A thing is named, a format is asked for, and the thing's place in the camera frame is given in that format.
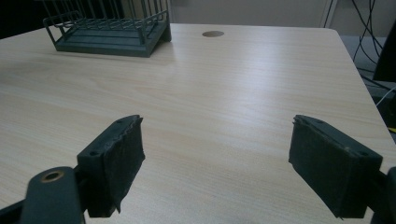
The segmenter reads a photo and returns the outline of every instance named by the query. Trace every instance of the wall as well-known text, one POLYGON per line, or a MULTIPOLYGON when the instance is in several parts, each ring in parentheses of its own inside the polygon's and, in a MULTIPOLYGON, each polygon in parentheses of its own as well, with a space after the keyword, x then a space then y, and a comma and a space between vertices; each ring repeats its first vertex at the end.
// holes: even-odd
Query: wall
POLYGON ((173 22, 318 27, 327 0, 170 0, 173 22))
MULTIPOLYGON (((331 0, 169 0, 171 22, 321 27, 331 0)), ((369 0, 356 0, 364 18, 369 0)), ((396 19, 396 1, 377 0, 374 31, 387 36, 396 19)), ((360 35, 363 26, 351 0, 338 0, 330 28, 360 35)))

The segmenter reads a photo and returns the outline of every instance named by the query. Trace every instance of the light wood grain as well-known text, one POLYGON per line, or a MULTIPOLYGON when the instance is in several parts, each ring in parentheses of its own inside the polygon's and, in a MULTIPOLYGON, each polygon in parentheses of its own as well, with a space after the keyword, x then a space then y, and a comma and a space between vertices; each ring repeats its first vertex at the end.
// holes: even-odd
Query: light wood grain
POLYGON ((0 40, 0 207, 132 114, 147 159, 120 215, 89 223, 341 223, 288 163, 296 114, 380 153, 383 172, 396 164, 335 31, 172 24, 172 35, 148 59, 57 52, 44 30, 0 40))

